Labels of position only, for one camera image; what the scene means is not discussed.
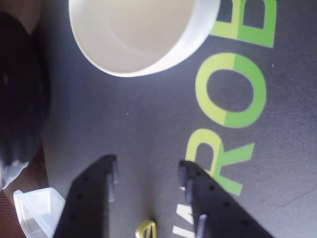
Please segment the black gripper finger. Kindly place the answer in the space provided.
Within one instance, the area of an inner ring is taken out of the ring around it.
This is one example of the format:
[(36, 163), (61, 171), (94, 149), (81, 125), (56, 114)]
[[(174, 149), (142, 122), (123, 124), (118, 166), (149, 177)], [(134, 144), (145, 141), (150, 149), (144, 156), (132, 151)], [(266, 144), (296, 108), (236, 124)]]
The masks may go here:
[(108, 205), (118, 182), (117, 157), (105, 155), (72, 183), (55, 238), (108, 238)]
[(197, 238), (271, 238), (233, 197), (194, 162), (180, 161), (179, 185), (192, 208)]

